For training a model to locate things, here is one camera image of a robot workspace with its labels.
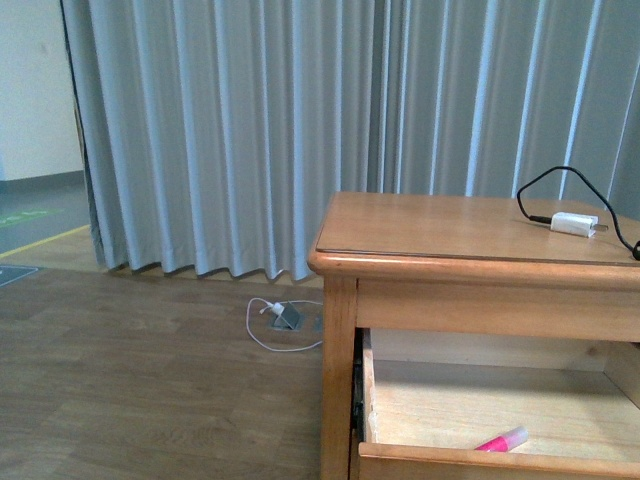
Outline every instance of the nightstand top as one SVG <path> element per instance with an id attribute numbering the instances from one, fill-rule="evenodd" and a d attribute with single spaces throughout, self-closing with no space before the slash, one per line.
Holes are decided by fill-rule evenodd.
<path id="1" fill-rule="evenodd" d="M 342 192 L 331 202 L 316 250 L 640 267 L 616 237 L 608 212 L 577 202 L 524 204 L 535 215 L 599 215 L 610 228 L 591 238 L 551 232 L 548 225 L 527 220 L 513 199 Z M 619 220 L 623 235 L 635 244 L 640 222 Z"/>

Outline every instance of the white wall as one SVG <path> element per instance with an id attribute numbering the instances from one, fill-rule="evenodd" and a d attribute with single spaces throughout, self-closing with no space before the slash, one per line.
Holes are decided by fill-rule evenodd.
<path id="1" fill-rule="evenodd" d="M 58 0 L 0 0 L 0 180 L 82 169 Z"/>

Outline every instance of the white charger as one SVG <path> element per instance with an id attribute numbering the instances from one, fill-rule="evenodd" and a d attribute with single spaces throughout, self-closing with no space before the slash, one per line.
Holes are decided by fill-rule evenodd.
<path id="1" fill-rule="evenodd" d="M 558 212 L 551 217 L 551 230 L 590 238 L 596 232 L 606 232 L 609 227 L 598 223 L 595 215 Z"/>

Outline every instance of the floor mat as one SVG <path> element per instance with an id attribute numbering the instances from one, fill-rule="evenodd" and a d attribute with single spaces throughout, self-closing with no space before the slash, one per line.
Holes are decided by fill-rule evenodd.
<path id="1" fill-rule="evenodd" d="M 20 280 L 21 278 L 36 273 L 36 267 L 17 267 L 15 265 L 0 265 L 0 287 Z"/>

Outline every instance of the pleated curtain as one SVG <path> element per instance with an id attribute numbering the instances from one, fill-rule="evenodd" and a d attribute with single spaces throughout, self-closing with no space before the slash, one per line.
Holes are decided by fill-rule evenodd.
<path id="1" fill-rule="evenodd" d="M 640 218 L 640 2 L 63 7 L 110 268 L 300 279 L 335 191 L 512 197 L 553 165 Z"/>

